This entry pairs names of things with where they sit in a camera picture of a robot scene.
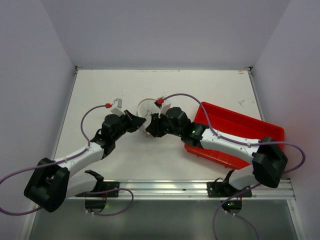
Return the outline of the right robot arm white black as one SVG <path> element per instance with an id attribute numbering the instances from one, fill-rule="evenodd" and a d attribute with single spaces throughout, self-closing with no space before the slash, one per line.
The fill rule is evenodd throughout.
<path id="1" fill-rule="evenodd" d="M 277 188 L 288 163 L 271 137 L 245 139 L 220 133 L 208 125 L 192 122 L 179 107 L 172 107 L 165 114 L 152 114 L 146 132 L 155 138 L 167 134 L 177 136 L 190 147 L 218 151 L 246 161 L 248 166 L 229 171 L 222 182 L 213 185 L 221 196 L 235 196 L 256 184 Z"/>

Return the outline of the white mesh laundry bag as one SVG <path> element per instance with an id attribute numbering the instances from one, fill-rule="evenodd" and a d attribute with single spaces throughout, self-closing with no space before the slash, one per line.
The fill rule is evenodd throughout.
<path id="1" fill-rule="evenodd" d="M 139 130 L 146 136 L 151 137 L 151 134 L 146 131 L 147 127 L 152 121 L 152 115 L 158 114 L 160 109 L 155 104 L 156 100 L 153 98 L 145 98 L 140 101 L 136 108 L 136 115 L 140 118 L 145 118 L 146 121 L 142 124 Z"/>

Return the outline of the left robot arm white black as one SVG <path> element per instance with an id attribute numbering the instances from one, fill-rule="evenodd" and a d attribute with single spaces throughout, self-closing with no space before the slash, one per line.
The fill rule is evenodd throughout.
<path id="1" fill-rule="evenodd" d="M 58 160 L 43 158 L 38 162 L 24 196 L 47 212 L 57 210 L 67 198 L 71 178 L 85 167 L 106 158 L 125 133 L 137 131 L 146 119 L 125 110 L 123 114 L 108 114 L 89 146 Z"/>

